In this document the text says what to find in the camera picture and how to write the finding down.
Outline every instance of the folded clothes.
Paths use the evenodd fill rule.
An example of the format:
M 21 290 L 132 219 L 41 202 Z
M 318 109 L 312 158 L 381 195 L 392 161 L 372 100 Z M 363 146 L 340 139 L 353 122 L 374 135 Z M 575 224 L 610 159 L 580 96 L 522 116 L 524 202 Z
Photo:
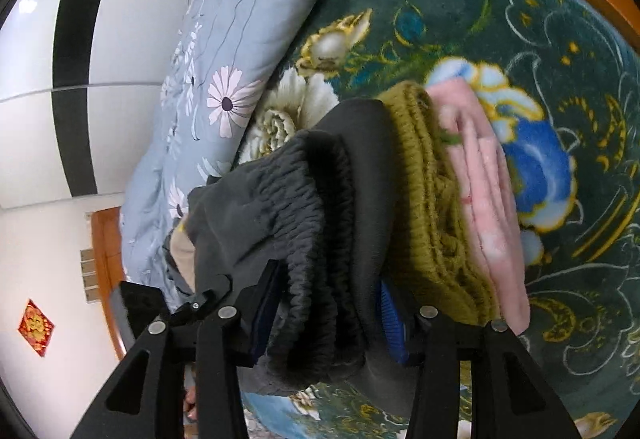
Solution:
M 494 291 L 467 245 L 456 174 L 431 99 L 417 83 L 384 92 L 398 132 L 399 201 L 385 267 L 420 304 L 454 320 L 484 325 L 495 316 Z
M 475 262 L 494 284 L 514 333 L 529 326 L 524 258 L 511 181 L 502 147 L 473 90 L 461 78 L 427 88 L 460 186 L 466 235 Z

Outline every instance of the bed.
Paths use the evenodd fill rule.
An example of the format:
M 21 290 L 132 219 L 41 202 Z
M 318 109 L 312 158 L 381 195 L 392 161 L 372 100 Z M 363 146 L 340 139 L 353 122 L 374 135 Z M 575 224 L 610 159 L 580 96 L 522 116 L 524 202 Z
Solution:
M 265 132 L 251 127 L 243 140 L 244 129 L 283 72 L 322 74 L 323 94 L 336 101 L 372 96 L 401 79 L 458 76 L 479 94 L 499 85 L 543 112 L 511 115 L 518 135 L 504 144 L 526 226 L 532 324 L 522 339 L 574 419 L 590 423 L 590 437 L 612 437 L 640 395 L 640 11 L 633 0 L 230 3 L 237 7 L 228 17 L 226 0 L 193 0 L 187 12 L 152 145 L 120 211 L 121 268 L 107 242 L 116 213 L 94 215 L 116 349 L 106 298 L 112 282 L 159 287 L 173 307 L 189 294 L 164 265 L 161 243 L 188 211 L 193 187 L 260 148 Z M 287 21 L 265 30 L 252 23 L 254 10 Z M 251 49 L 266 43 L 268 51 Z M 532 164 L 525 147 L 555 158 Z M 285 437 L 323 437 L 334 426 L 363 437 L 406 429 L 406 419 L 384 415 L 348 386 L 311 387 L 300 398 L 304 404 L 246 395 L 245 404 Z M 345 407 L 353 412 L 338 419 Z M 469 418 L 465 389 L 461 419 Z

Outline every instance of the red decoration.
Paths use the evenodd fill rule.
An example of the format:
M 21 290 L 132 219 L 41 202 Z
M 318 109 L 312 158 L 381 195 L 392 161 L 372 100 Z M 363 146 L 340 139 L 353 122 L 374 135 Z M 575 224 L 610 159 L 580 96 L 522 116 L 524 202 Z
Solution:
M 32 300 L 29 300 L 18 331 L 41 357 L 44 357 L 47 350 L 53 327 L 54 324 L 42 314 Z

